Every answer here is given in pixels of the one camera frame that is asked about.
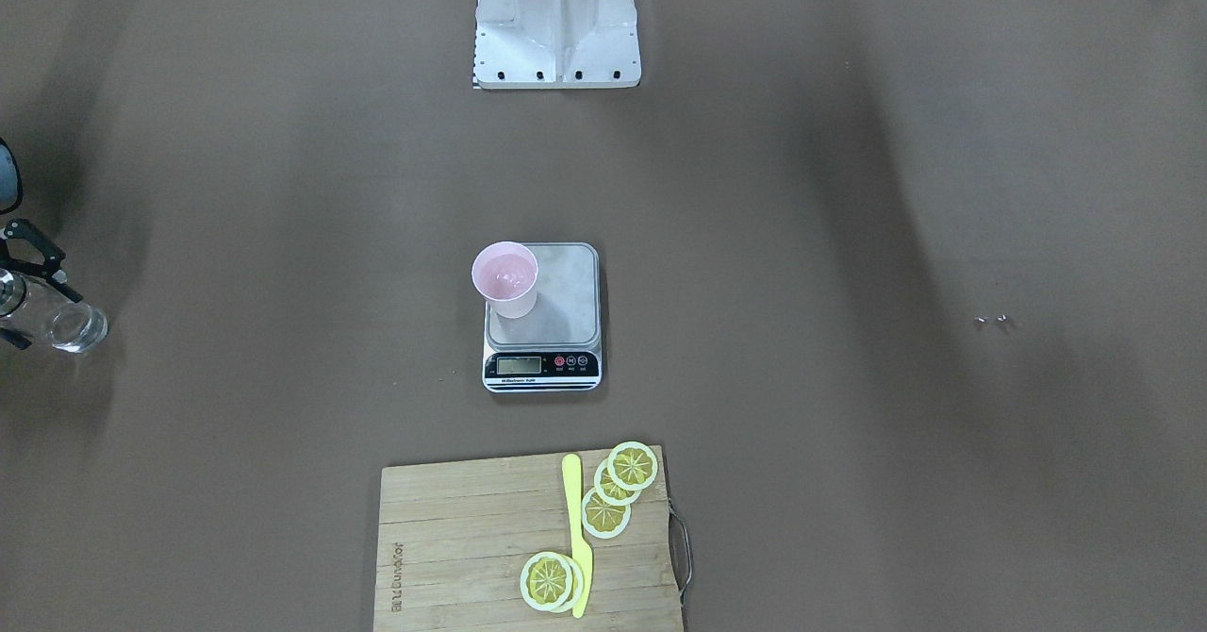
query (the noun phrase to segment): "knife blade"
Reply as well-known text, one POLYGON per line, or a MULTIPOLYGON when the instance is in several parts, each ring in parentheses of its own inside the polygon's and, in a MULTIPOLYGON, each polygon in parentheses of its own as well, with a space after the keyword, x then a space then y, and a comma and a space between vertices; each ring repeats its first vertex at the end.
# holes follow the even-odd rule
POLYGON ((575 618, 582 618, 587 597, 591 593, 591 572, 595 552, 583 538, 583 460, 577 452, 561 458, 561 485, 566 491, 566 513, 570 515, 570 558, 583 570, 583 596, 575 603, 575 618))

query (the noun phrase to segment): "table surface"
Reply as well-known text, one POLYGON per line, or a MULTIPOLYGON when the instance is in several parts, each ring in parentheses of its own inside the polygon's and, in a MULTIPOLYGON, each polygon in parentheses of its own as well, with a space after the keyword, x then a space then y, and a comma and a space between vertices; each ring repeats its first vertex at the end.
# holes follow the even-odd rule
POLYGON ((641 87, 488 93, 473 0, 0 0, 112 320, 0 352, 5 630, 369 630, 380 468, 622 439, 692 632, 1207 627, 1207 0, 636 1, 641 87), (505 238, 596 391, 479 384, 505 238))

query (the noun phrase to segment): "lemon slice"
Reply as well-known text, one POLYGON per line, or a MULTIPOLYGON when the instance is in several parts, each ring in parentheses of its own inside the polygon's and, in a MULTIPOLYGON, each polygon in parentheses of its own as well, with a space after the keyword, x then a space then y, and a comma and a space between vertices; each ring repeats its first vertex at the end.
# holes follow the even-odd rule
POLYGON ((596 538, 616 538, 629 526, 632 508, 629 504, 608 504, 600 499, 595 488, 583 498, 583 528, 596 538))
POLYGON ((595 492, 605 503, 617 504, 618 507, 632 504, 641 497, 641 491, 625 491, 620 486, 617 486, 616 480, 612 479, 612 474, 607 473, 607 461, 601 461, 599 468, 595 469, 595 492))
POLYGON ((566 599, 566 603, 561 604, 560 607, 556 607, 550 613, 566 613, 567 610, 575 608, 575 604, 578 603, 578 598, 582 598, 583 584, 585 583, 587 579, 585 577, 583 577, 583 569, 578 567, 578 562, 567 557, 566 555, 558 555, 558 556, 570 568, 570 575, 573 579, 575 586, 570 592, 570 598, 566 599))
POLYGON ((607 456, 607 473, 625 491, 643 491, 658 476, 658 458, 647 444, 625 441, 607 456))
POLYGON ((556 552, 537 552, 520 572, 520 596, 536 610, 553 610, 566 603, 573 590, 573 570, 556 552))

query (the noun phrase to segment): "scale platform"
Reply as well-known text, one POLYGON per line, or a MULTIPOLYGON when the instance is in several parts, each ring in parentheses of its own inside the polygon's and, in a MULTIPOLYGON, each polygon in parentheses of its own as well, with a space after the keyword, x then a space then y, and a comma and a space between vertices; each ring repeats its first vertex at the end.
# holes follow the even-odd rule
POLYGON ((491 392, 585 392, 604 379, 600 257, 587 242, 525 242, 540 270, 520 318, 486 305, 482 382, 491 392))

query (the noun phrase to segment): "clear glass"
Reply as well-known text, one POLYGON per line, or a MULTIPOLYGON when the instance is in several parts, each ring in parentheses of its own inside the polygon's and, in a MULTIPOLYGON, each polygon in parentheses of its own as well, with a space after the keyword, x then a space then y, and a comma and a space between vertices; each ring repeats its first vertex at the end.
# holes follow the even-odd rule
POLYGON ((0 327, 18 332, 33 343, 51 344, 69 353, 87 352, 109 335, 109 318, 87 302, 68 300, 57 289, 39 279, 19 276, 8 287, 8 314, 0 317, 0 327))

